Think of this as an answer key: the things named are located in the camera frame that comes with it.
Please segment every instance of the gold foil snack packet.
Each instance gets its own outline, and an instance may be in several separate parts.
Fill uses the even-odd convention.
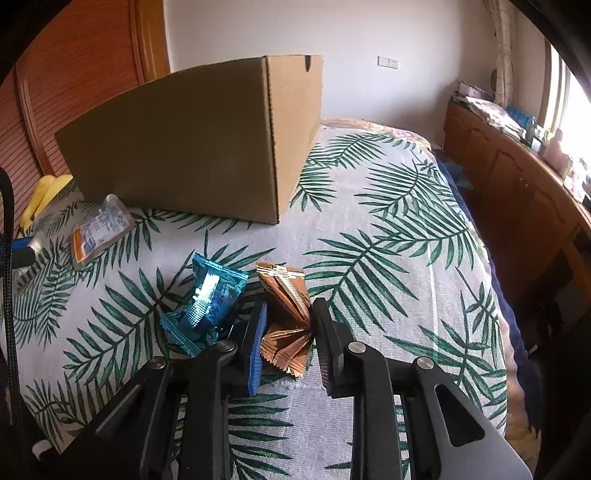
[[[256,272],[271,297],[269,328],[261,355],[296,378],[306,371],[312,346],[310,296],[302,270],[257,262]]]

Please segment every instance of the yellow banana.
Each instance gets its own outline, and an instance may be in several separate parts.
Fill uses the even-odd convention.
[[[45,195],[43,195],[43,198],[41,199],[39,206],[35,210],[35,216],[33,218],[37,218],[39,216],[39,214],[53,199],[53,197],[60,193],[62,188],[71,182],[72,178],[72,175],[60,175],[51,185],[49,185],[49,188],[45,192]]]
[[[39,207],[39,204],[41,203],[41,200],[43,199],[47,189],[55,180],[56,178],[53,175],[45,175],[37,182],[35,190],[33,190],[31,195],[31,200],[29,200],[29,204],[21,216],[20,226],[23,232],[26,231],[33,222],[35,211]]]

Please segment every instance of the blue wrapped candy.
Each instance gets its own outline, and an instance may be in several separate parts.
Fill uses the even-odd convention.
[[[248,274],[195,254],[193,275],[195,291],[189,304],[163,314],[160,324],[186,354],[197,356],[228,334],[232,325],[227,316],[244,290]]]

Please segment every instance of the window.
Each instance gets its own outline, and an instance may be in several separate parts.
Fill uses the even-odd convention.
[[[563,132],[562,150],[582,158],[591,171],[591,103],[556,49],[546,43],[544,103],[538,123],[545,130]]]

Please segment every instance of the bedspread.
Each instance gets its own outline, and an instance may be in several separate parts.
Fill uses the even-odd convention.
[[[58,450],[148,358],[175,350],[159,318],[186,298],[195,252],[253,281],[257,260],[303,268],[310,295],[357,340],[403,361],[432,357],[504,432],[504,320],[488,259],[426,144],[350,125],[323,125],[318,139],[276,226],[131,209],[134,229],[76,271],[70,234],[94,205],[72,182],[35,220],[45,247],[15,286],[18,360],[27,406]],[[262,383],[230,400],[234,478],[348,478],[352,399],[327,398],[317,359],[300,380],[269,370]]]

